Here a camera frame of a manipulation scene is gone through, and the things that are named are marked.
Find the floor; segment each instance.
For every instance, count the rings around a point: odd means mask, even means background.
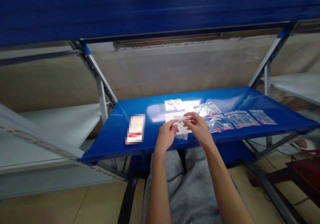
[[[307,154],[294,155],[298,159]],[[270,157],[256,162],[266,172],[286,167],[289,156]],[[248,181],[248,170],[243,166],[229,169],[256,223],[284,223],[277,210],[264,196],[261,187],[252,187]],[[53,191],[43,194],[15,197],[0,203],[0,223],[59,223],[82,224],[94,220],[96,224],[117,223],[122,198],[127,184],[110,182],[89,187]],[[280,191],[292,203],[306,198],[292,182],[277,184]],[[141,223],[144,180],[139,180],[134,196],[130,223]],[[308,223],[317,223],[320,209],[310,200],[295,208]]]

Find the blue shelf surface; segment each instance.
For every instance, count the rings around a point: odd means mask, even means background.
[[[117,41],[320,17],[320,0],[0,0],[0,5],[0,46]]]
[[[222,112],[262,109],[278,124],[251,126],[213,133],[212,137],[217,144],[290,132],[306,134],[319,127],[317,122],[301,116],[290,108],[250,87],[127,99],[118,101],[91,148],[85,152],[81,159],[91,162],[152,153],[159,128],[165,122],[165,114],[170,113],[165,110],[164,101],[176,98],[181,98],[186,104],[201,104],[213,101]],[[125,138],[130,117],[137,114],[145,114],[146,116],[143,142],[126,145]],[[175,139],[170,149],[188,148],[198,145],[199,143],[195,136],[189,133],[187,141]]]

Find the plastic bag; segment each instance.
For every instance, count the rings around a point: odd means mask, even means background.
[[[209,116],[211,116],[211,113],[207,110],[207,106],[206,105],[201,104],[201,105],[195,106],[193,108],[196,111],[196,113],[198,113],[198,115],[201,116],[201,117],[209,117]]]
[[[211,115],[222,113],[220,109],[213,102],[207,102],[207,103],[204,103],[203,105],[206,106],[208,113]]]
[[[263,110],[249,110],[262,125],[277,125]]]
[[[177,122],[175,122],[174,124],[178,124],[178,132],[177,134],[175,134],[175,138],[177,139],[183,139],[185,141],[188,140],[188,128],[187,127],[184,127],[183,125],[183,122],[182,120],[190,120],[189,117],[185,117],[185,116],[175,116],[174,119],[178,120]]]
[[[221,132],[220,126],[218,125],[214,117],[208,117],[208,118],[205,118],[204,120],[206,121],[206,124],[210,133]]]
[[[221,131],[232,130],[234,129],[233,125],[228,121],[228,119],[221,113],[215,114],[213,116],[215,122],[220,127]]]
[[[224,113],[224,115],[237,129],[251,126],[248,123],[244,123],[240,116],[238,116],[235,112],[227,112]]]
[[[166,107],[166,111],[174,111],[176,109],[174,100],[165,100],[164,105]]]
[[[180,98],[177,99],[170,99],[170,100],[165,100],[164,105],[166,107],[166,111],[174,111],[174,110],[184,110],[186,109],[186,105],[183,103],[183,101]]]
[[[243,123],[249,126],[260,126],[259,122],[255,120],[250,114],[246,111],[234,111],[242,120]]]
[[[183,101],[180,98],[175,99],[173,101],[174,101],[174,106],[178,111],[186,109],[186,105],[183,103]]]

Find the person's leg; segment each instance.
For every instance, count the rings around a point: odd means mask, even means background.
[[[148,176],[148,179],[146,180],[146,189],[143,200],[142,223],[146,223],[147,218],[152,172],[153,154],[151,158],[150,174]],[[190,217],[187,200],[187,190],[184,177],[184,170],[177,151],[168,151],[166,153],[166,173],[171,222],[186,223]]]
[[[190,220],[196,223],[222,223],[208,162],[202,147],[186,151],[186,185]]]

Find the beige wall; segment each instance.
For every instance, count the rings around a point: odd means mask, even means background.
[[[245,86],[274,39],[235,38],[109,53],[103,44],[90,48],[117,98],[127,99]],[[0,103],[17,112],[98,103],[95,81],[76,56],[0,70]],[[274,76],[308,71],[320,71],[320,34],[291,37],[272,64]],[[272,94],[290,107],[309,105],[277,90]]]

